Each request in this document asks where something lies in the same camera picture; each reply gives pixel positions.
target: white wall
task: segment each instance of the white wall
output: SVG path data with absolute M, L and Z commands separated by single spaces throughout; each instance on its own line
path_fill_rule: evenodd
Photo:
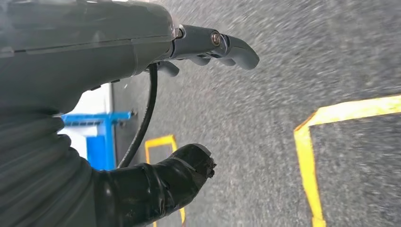
M 68 114 L 99 114 L 112 111 L 111 84 L 104 84 L 94 91 L 82 94 L 77 106 Z M 81 157 L 87 158 L 86 136 L 96 136 L 96 126 L 67 127 L 59 132 L 71 138 L 71 146 Z

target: blue metal rack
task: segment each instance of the blue metal rack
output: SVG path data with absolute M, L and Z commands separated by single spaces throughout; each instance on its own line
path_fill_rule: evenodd
M 99 114 L 65 114 L 61 118 L 66 127 L 96 126 L 97 136 L 87 137 L 87 158 L 98 170 L 116 168 L 113 125 L 130 119 L 132 112 Z

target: asphalt ground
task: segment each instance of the asphalt ground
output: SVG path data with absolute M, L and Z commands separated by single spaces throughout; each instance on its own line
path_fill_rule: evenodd
M 319 107 L 401 93 L 401 2 L 163 3 L 183 24 L 244 39 L 261 59 L 252 71 L 217 61 L 204 67 L 180 61 L 176 78 L 160 73 L 145 140 L 173 134 L 178 146 L 205 145 L 218 164 L 215 177 L 185 208 L 187 226 L 311 226 L 293 130 Z M 122 80 L 113 89 L 115 110 L 134 108 L 140 120 L 148 75 Z M 328 226 L 399 225 L 399 116 L 311 128 Z M 125 152 L 137 125 L 133 119 L 117 128 L 118 152 Z M 135 160 L 145 161 L 143 147 Z M 158 226 L 179 226 L 174 220 Z

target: yellow parking line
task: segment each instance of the yellow parking line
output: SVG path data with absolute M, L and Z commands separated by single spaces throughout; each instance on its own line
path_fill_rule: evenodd
M 165 146 L 165 145 L 171 145 L 171 149 L 172 149 L 173 153 L 178 149 L 177 143 L 175 142 L 174 135 L 163 136 L 163 137 L 159 137 L 156 139 L 145 141 L 146 163 L 150 164 L 149 148 Z M 180 209 L 180 214 L 181 214 L 181 225 L 184 226 L 185 225 L 185 209 L 184 208 Z M 156 222 L 153 222 L 153 227 L 157 227 Z
M 319 108 L 294 130 L 302 184 L 312 211 L 313 227 L 325 227 L 316 180 L 309 126 L 401 112 L 401 95 L 345 102 Z

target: bolt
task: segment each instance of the bolt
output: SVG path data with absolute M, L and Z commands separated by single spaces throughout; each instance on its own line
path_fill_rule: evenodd
M 219 45 L 220 45 L 220 43 L 221 43 L 221 37 L 220 37 L 220 33 L 219 33 L 219 32 L 214 31 L 214 32 L 212 33 L 211 38 L 212 38 L 212 43 L 213 43 L 213 45 L 215 45 L 215 46 L 219 46 Z

